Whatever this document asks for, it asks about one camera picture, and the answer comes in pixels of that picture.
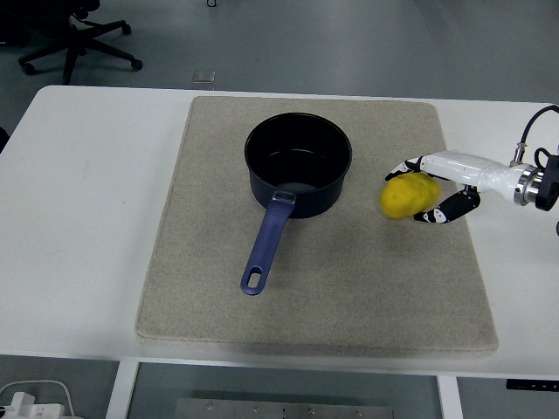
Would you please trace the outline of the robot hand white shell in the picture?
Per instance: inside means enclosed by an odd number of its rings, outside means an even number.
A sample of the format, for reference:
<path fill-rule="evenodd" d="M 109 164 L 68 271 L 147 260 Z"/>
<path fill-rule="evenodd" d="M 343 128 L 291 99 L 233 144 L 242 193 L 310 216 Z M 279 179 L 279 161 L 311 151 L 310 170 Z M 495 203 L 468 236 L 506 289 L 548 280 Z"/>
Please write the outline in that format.
<path fill-rule="evenodd" d="M 532 167 L 442 151 L 403 161 L 385 177 L 380 194 L 384 214 L 424 223 L 450 223 L 480 206 L 480 194 L 491 191 L 506 201 L 528 204 Z"/>

